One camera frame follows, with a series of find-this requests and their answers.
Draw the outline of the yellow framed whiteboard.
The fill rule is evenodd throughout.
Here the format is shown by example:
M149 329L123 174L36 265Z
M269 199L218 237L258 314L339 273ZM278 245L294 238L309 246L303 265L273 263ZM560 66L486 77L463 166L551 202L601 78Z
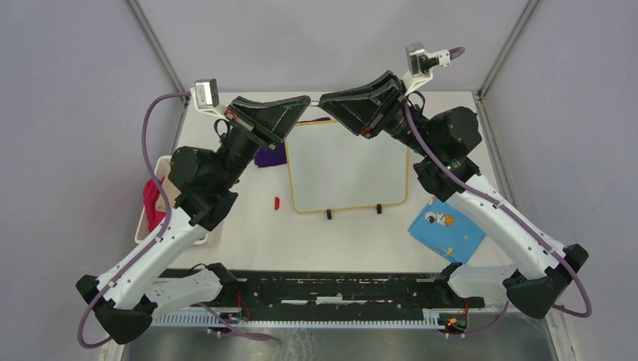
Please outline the yellow framed whiteboard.
M366 140L335 120L304 122L284 146L300 214L401 205L408 198L409 149L384 132Z

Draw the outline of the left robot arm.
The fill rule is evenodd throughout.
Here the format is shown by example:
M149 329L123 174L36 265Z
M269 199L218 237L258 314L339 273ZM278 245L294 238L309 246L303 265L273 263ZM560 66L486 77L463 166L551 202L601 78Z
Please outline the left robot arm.
M220 147L179 147L171 157L168 179L178 197L164 218L124 259L107 272L84 275L76 284L109 341L127 344L152 322L202 302L230 305L236 286L223 266L204 268L184 278L158 284L158 277L195 241L212 232L230 213L238 195L233 187L262 148L283 142L305 110L308 96L272 102L237 97L223 105L216 96L186 97L199 111L210 112L230 128Z

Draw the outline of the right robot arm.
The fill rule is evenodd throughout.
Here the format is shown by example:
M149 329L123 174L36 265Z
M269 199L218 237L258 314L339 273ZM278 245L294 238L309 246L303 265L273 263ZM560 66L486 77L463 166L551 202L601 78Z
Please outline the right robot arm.
M476 113L458 106L425 117L409 97L431 74L391 71L353 89L323 94L318 107L355 135L382 132L421 156L413 168L419 184L468 217L511 260L502 267L450 265L434 287L436 301L453 307L462 299L502 299L535 319L564 311L559 298L570 285L584 285L578 271L588 260L579 244L565 245L533 225L491 185L469 153L481 143Z

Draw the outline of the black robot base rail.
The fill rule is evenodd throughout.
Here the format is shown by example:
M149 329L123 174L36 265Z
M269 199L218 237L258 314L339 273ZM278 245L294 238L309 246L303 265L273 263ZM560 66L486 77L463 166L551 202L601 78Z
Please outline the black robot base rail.
M251 321L416 321L429 310L483 308L437 273L233 270L208 307L248 308Z

